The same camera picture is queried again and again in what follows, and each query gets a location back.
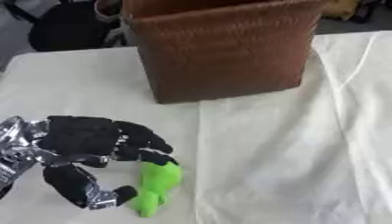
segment table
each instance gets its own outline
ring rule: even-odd
[[[383,224],[392,221],[392,32],[318,36],[300,87],[159,105],[135,48],[30,53],[0,80],[0,119],[105,116],[142,123],[175,147],[185,181],[152,218],[90,212],[24,175],[3,224]],[[137,185],[137,163],[94,170]]]

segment robot finger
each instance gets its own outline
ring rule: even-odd
[[[126,143],[137,148],[151,148],[164,153],[172,153],[173,148],[151,129],[132,122],[115,122],[122,135],[126,136]]]

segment basket rim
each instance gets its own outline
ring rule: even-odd
[[[260,10],[260,9],[268,9],[270,7],[284,7],[288,4],[304,4],[304,3],[313,3],[320,5],[326,3],[326,0],[276,0],[276,1],[268,1],[268,2],[259,2],[259,3],[246,3],[244,5],[229,5],[220,8],[212,8],[212,9],[205,9],[205,10],[189,10],[189,11],[181,11],[172,14],[163,14],[163,15],[156,15],[150,17],[127,17],[130,19],[132,23],[139,23],[139,22],[154,22],[155,20],[159,19],[159,21],[163,22],[165,20],[175,20],[178,18],[196,18],[196,17],[203,17],[207,15],[211,15],[212,13],[216,14],[223,14],[227,12],[238,12],[238,11],[248,11],[248,10]]]

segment black chair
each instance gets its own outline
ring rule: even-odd
[[[16,6],[16,0],[6,0],[5,8],[15,18],[33,24],[29,33],[31,46],[39,52],[95,49],[108,47],[105,38],[119,21],[104,23],[96,19],[94,2],[62,0],[41,17]]]

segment black robotic finger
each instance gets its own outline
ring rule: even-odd
[[[49,133],[38,147],[61,156],[110,155],[120,136],[117,126],[106,118],[49,116],[48,120]]]
[[[7,185],[0,191],[0,200],[12,189],[13,184]]]
[[[115,122],[122,131],[122,135],[128,136],[127,145],[138,148],[151,148],[164,153],[172,153],[173,148],[166,141],[147,127],[132,122]]]
[[[88,206],[86,187],[93,178],[80,167],[72,164],[44,169],[46,183],[53,186],[61,196],[81,208]]]
[[[136,161],[139,159],[139,148],[121,146],[114,151],[114,154],[117,161]]]
[[[90,157],[81,163],[94,168],[105,168],[109,163],[109,159],[107,157]]]
[[[137,196],[137,190],[130,186],[130,185],[124,185],[121,187],[118,187],[115,189],[113,192],[117,194],[117,206],[119,207],[123,203],[127,202],[128,200],[131,200]]]
[[[179,164],[174,158],[154,151],[140,150],[139,153],[140,160],[143,162],[149,162],[155,165],[166,165],[168,162],[173,162],[175,165]]]

